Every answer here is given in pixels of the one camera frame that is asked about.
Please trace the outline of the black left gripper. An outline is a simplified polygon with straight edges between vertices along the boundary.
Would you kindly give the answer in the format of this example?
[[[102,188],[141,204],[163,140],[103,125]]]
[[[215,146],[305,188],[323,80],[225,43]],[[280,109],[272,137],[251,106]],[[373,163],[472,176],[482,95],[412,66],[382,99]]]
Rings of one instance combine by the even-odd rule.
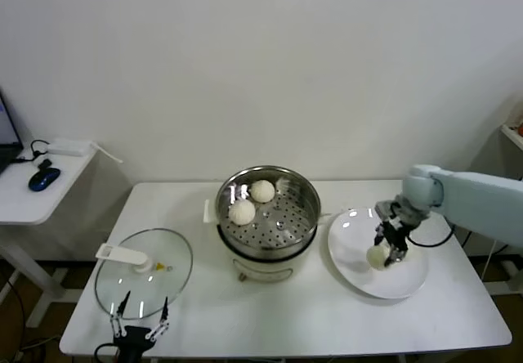
[[[152,329],[139,326],[123,326],[123,313],[127,306],[130,292],[127,292],[115,313],[110,315],[113,343],[118,349],[118,363],[140,363],[143,354],[154,346],[169,327],[168,297],[164,299],[159,323]]]

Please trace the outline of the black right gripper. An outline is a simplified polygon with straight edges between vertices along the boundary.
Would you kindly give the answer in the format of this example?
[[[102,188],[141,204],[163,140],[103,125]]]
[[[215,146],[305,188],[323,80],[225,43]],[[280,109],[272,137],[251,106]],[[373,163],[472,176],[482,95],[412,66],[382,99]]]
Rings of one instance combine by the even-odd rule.
[[[379,246],[386,238],[390,247],[384,261],[384,267],[390,267],[405,260],[409,252],[407,238],[421,224],[418,214],[388,213],[375,229],[374,246]]]

